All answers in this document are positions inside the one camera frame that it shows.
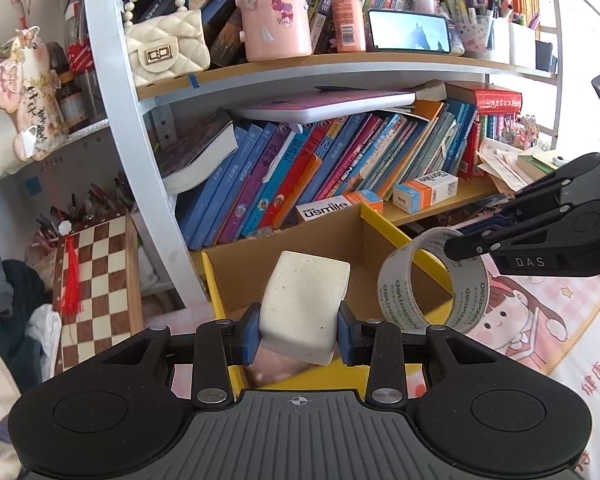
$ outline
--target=chessboard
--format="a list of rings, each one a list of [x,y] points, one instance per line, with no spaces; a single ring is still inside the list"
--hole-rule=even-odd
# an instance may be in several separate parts
[[[142,308],[138,282],[138,234],[130,216],[112,213],[77,226],[82,310],[75,316],[61,311],[68,254],[66,238],[58,242],[54,272],[54,309],[62,318],[55,375],[140,332]]]

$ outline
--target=cardboard box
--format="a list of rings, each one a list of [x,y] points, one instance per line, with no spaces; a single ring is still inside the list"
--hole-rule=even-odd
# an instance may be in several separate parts
[[[382,199],[370,189],[365,189],[332,198],[325,198],[324,200],[317,200],[309,204],[297,205],[296,213],[298,214],[298,222],[315,220],[328,213],[333,213],[334,211],[339,211],[340,209],[360,203],[367,204],[371,209],[382,214]]]
[[[334,258],[351,264],[345,301],[358,319],[382,318],[378,273],[387,256],[410,241],[405,234],[364,204],[347,207],[312,222],[265,238],[217,246],[202,254],[214,313],[238,319],[251,303],[261,301],[282,251]],[[446,269],[428,253],[418,254],[411,269],[414,294],[430,322],[443,322],[451,308],[451,282]],[[234,392],[249,387],[241,367],[230,367]],[[363,395],[368,367],[345,367],[336,357],[272,389],[357,388]]]
[[[410,215],[455,196],[458,178],[436,171],[394,186],[394,205]]]

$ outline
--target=white eraser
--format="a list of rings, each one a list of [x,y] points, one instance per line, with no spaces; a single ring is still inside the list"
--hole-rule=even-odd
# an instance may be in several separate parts
[[[307,363],[329,364],[349,271],[347,262],[283,251],[262,298],[260,345]]]

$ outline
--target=tape roll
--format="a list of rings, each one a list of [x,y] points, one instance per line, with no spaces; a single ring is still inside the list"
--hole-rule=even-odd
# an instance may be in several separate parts
[[[456,262],[444,251],[447,240],[461,236],[446,227],[434,227],[396,249],[382,264],[378,301],[384,317],[403,332],[424,333],[430,323],[416,303],[411,286],[411,265],[418,249],[429,251],[446,267],[454,290],[453,307],[445,325],[466,333],[484,315],[489,299],[487,271],[479,256]]]

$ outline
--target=metal screw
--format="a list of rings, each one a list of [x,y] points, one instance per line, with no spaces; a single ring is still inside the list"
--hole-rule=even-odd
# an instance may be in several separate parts
[[[402,400],[402,394],[395,388],[378,388],[371,393],[371,398],[380,404],[395,404]]]
[[[220,388],[205,388],[200,390],[196,396],[200,402],[205,404],[219,404],[227,400],[228,395],[226,391]]]

